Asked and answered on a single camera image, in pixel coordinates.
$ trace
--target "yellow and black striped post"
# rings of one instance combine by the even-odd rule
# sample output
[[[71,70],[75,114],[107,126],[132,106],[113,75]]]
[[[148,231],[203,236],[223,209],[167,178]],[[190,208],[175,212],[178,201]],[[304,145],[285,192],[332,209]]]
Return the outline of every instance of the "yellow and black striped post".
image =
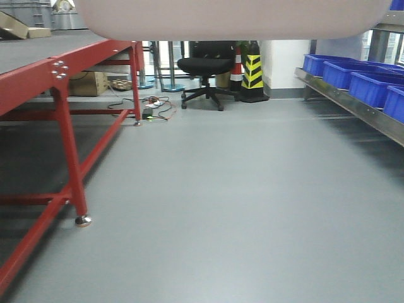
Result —
[[[261,55],[259,54],[259,46],[256,41],[251,41],[250,44],[240,95],[241,100],[247,103],[267,101],[269,99],[264,94]]]

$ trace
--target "power adapter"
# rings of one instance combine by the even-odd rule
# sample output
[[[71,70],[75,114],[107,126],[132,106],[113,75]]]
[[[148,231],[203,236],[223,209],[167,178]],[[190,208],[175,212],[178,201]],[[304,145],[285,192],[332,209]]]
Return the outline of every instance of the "power adapter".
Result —
[[[143,112],[141,113],[141,118],[142,120],[147,120],[150,116],[153,115],[153,109],[143,109]]]

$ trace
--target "cardboard box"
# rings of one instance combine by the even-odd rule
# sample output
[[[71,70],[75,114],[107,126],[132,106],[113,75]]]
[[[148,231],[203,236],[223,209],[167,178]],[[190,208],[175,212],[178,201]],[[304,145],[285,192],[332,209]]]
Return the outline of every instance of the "cardboard box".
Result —
[[[42,27],[28,27],[28,38],[50,37],[51,29]]]
[[[95,97],[107,89],[107,74],[99,71],[82,71],[69,80],[70,96]]]
[[[13,16],[0,11],[0,37],[4,39],[26,39],[28,27]]]

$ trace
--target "red metal table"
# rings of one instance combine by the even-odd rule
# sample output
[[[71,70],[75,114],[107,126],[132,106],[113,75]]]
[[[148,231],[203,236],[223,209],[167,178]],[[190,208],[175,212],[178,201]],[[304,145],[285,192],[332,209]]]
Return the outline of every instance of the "red metal table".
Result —
[[[109,59],[122,51],[128,52],[129,60]],[[69,77],[100,63],[103,65],[130,65],[133,80],[133,109],[70,110],[68,104]],[[122,121],[128,115],[133,114],[136,119],[134,125],[140,125],[141,114],[136,73],[143,68],[143,47],[141,42],[102,40],[0,74],[0,121],[58,121],[69,171],[69,181],[58,193],[0,196],[0,205],[46,206],[37,221],[0,268],[0,296],[10,285],[63,205],[70,203],[75,207],[77,226],[84,227],[91,223],[91,218],[87,215],[83,178],[90,171],[97,158],[119,130]],[[52,90],[55,110],[16,110],[21,104],[49,89]],[[82,163],[79,163],[73,133],[71,122],[71,115],[73,114],[117,115],[115,122]]]

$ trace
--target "black office chair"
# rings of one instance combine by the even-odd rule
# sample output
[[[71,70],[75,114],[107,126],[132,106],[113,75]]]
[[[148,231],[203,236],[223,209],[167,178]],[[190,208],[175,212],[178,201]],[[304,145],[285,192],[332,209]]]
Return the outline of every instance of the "black office chair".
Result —
[[[238,99],[238,94],[228,90],[211,87],[209,77],[215,74],[223,74],[231,71],[235,62],[235,41],[195,41],[190,43],[189,58],[179,59],[177,65],[191,76],[201,76],[203,88],[184,90],[181,95],[183,109],[187,108],[186,102],[198,96],[206,95],[206,99],[212,98],[218,106],[218,110],[223,110],[216,93],[234,96]]]

